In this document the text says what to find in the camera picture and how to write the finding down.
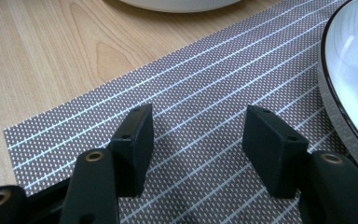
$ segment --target wooden table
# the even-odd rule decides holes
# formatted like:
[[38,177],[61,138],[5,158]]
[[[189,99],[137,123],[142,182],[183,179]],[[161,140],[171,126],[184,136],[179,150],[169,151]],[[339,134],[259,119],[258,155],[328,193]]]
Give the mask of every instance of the wooden table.
[[118,0],[0,0],[0,185],[16,184],[6,127],[277,2],[168,14]]

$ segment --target white bowl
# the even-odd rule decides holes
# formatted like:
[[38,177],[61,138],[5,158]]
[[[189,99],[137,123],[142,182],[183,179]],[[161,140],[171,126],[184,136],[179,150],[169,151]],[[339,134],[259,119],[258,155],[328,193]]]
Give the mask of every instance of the white bowl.
[[240,0],[120,0],[135,7],[162,12],[199,12],[225,7]]
[[358,162],[358,0],[341,6],[322,38],[319,85],[324,106]]

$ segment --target bowl rim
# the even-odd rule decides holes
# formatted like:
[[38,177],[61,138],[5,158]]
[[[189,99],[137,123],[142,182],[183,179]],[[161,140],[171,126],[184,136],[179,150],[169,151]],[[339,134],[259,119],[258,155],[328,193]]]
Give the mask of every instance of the bowl rim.
[[330,29],[330,26],[331,26],[334,18],[336,17],[336,15],[341,11],[342,8],[347,6],[350,2],[352,2],[352,0],[349,0],[349,1],[345,2],[344,4],[342,4],[333,13],[333,15],[330,17],[330,19],[328,20],[327,24],[324,27],[324,32],[323,32],[322,40],[321,40],[321,62],[322,62],[322,69],[323,69],[323,72],[324,72],[323,76],[324,76],[324,79],[326,81],[327,88],[330,91],[330,94],[333,97],[333,99],[334,99],[334,101],[336,103],[336,106],[338,107],[338,110],[341,113],[341,116],[344,118],[346,124],[351,129],[352,133],[354,133],[354,136],[358,139],[358,129],[356,128],[356,126],[352,122],[351,117],[346,112],[346,110],[344,108],[344,105],[339,100],[337,92],[336,92],[336,90],[334,88],[333,81],[332,81],[332,79],[330,77],[330,74],[329,74],[329,71],[328,71],[328,68],[327,68],[327,61],[326,61],[326,55],[325,55],[325,46],[326,46],[327,33],[328,33],[329,29]]

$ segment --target gray placemat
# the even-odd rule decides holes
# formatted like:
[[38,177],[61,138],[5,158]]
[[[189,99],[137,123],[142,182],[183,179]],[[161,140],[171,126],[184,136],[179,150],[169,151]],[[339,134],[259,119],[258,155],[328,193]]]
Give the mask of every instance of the gray placemat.
[[94,91],[5,130],[28,194],[70,176],[105,147],[131,108],[153,103],[155,153],[122,222],[300,222],[295,200],[270,198],[241,150],[247,105],[266,107],[310,140],[345,151],[317,86],[324,26],[344,1],[285,0]]

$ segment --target black rim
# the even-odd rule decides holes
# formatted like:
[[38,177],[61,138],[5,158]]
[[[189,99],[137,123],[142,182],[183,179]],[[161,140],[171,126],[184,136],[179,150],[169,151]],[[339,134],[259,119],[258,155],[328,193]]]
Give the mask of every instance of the black rim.
[[345,7],[350,1],[344,3],[342,6],[340,6],[331,16],[330,20],[327,22],[325,28],[324,28],[324,33],[322,36],[322,43],[321,43],[321,59],[322,59],[322,68],[324,70],[324,79],[326,80],[327,83],[327,87],[330,91],[330,94],[333,96],[334,101],[336,102],[336,105],[339,109],[339,112],[341,113],[342,117],[345,119],[346,123],[348,124],[348,126],[350,127],[351,131],[354,133],[354,135],[356,136],[356,138],[358,139],[358,130],[357,128],[354,126],[351,118],[349,117],[348,113],[346,112],[343,104],[341,103],[341,101],[338,98],[338,95],[336,93],[336,90],[334,89],[333,86],[333,82],[330,78],[330,75],[328,73],[327,70],[327,62],[325,60],[325,42],[326,42],[326,38],[327,38],[327,33],[328,30],[330,28],[331,23],[333,22],[333,19],[336,17],[336,15],[338,14],[338,12]]

